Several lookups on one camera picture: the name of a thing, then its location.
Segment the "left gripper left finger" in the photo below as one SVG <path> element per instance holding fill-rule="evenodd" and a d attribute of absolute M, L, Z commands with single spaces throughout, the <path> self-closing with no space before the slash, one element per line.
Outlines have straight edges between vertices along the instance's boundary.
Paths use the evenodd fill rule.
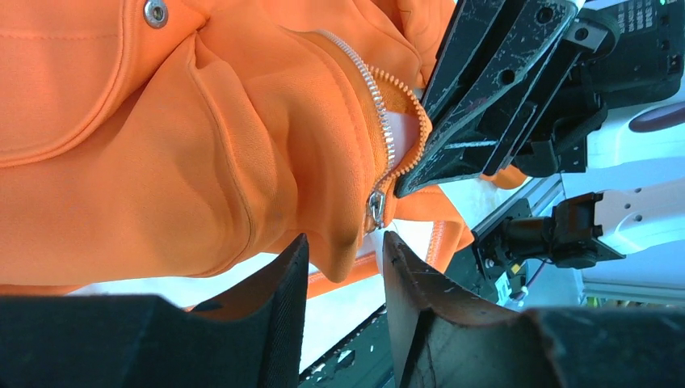
<path fill-rule="evenodd" d="M 3 297 L 4 387 L 295 387 L 309 244 L 182 310 L 155 295 Z"/>

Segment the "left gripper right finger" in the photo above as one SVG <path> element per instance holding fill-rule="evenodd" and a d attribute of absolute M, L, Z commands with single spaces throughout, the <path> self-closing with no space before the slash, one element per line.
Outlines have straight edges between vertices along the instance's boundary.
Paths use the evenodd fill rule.
<path fill-rule="evenodd" d="M 421 306 L 398 387 L 681 387 L 684 312 L 586 307 L 508 310 L 384 236 L 386 303 L 395 286 Z"/>

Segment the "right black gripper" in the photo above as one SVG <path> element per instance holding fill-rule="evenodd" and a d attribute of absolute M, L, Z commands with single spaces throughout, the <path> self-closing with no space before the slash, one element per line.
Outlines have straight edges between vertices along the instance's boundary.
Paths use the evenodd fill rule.
<path fill-rule="evenodd" d="M 607 118 L 589 64 L 620 39 L 615 16 L 580 8 L 576 1 L 456 4 L 421 99 L 433 130 L 396 196 L 494 175 L 512 161 L 534 178 L 561 170 L 563 155 Z"/>

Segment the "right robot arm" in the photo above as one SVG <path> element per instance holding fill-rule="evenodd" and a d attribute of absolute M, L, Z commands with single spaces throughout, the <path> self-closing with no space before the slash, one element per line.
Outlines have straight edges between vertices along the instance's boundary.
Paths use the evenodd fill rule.
<path fill-rule="evenodd" d="M 422 96 L 433 130 L 398 197 L 684 155 L 681 1 L 459 1 Z M 483 268 L 583 269 L 684 237 L 684 181 L 563 200 L 481 232 Z"/>

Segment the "orange zip jacket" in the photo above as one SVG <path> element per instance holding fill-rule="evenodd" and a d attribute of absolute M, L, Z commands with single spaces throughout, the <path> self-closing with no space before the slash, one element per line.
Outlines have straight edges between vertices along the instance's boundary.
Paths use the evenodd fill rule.
<path fill-rule="evenodd" d="M 310 297 L 374 276 L 395 221 L 444 271 L 473 235 L 394 194 L 433 128 L 454 1 L 4 1 L 1 293 L 202 300 L 309 240 Z"/>

